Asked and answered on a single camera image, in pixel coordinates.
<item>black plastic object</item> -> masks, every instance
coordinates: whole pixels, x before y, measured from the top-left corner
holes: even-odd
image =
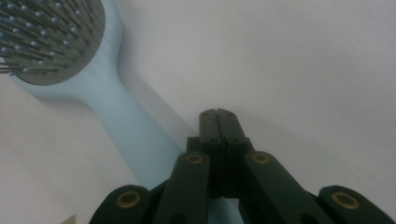
[[[140,203],[120,207],[119,199],[135,199],[125,194],[131,190]],[[116,189],[91,224],[205,224],[208,200],[218,197],[239,199],[246,224],[395,223],[351,189],[327,187],[318,197],[305,191],[274,156],[254,150],[234,113],[211,109],[201,113],[200,136],[188,138],[167,182],[150,192]]]
[[[91,219],[91,224],[144,223],[151,203],[148,190],[128,185],[111,192]]]
[[[205,224],[208,183],[208,156],[199,152],[179,156],[152,223]]]
[[[318,203],[336,223],[394,223],[383,211],[352,189],[340,186],[323,188]]]

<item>metal bristle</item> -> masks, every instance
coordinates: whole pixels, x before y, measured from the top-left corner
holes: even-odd
[[[0,1],[0,74],[51,85],[77,74],[105,29],[100,0]]]

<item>light blue hairbrush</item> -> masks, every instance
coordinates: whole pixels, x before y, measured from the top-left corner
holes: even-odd
[[[112,0],[0,1],[0,73],[36,96],[87,104],[139,184],[152,189],[182,151],[120,83],[120,40]]]

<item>metal rivet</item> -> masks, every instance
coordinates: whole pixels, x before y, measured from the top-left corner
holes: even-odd
[[[129,190],[122,193],[117,198],[117,206],[120,208],[131,208],[140,202],[140,194],[136,191]]]
[[[346,209],[358,209],[361,206],[356,198],[340,191],[332,194],[332,200]]]
[[[254,160],[255,162],[257,162],[257,163],[265,164],[265,163],[267,163],[268,161],[270,161],[270,158],[269,158],[267,155],[264,155],[264,154],[255,154],[255,155],[253,156],[253,160]]]
[[[189,155],[186,157],[186,161],[191,164],[199,164],[204,160],[200,155]]]

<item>hairbrush handle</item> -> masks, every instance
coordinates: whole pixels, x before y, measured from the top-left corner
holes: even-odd
[[[115,69],[102,67],[95,72],[91,77],[100,78],[84,88],[79,98],[102,122],[139,183],[153,189],[169,178],[182,151],[125,90]]]

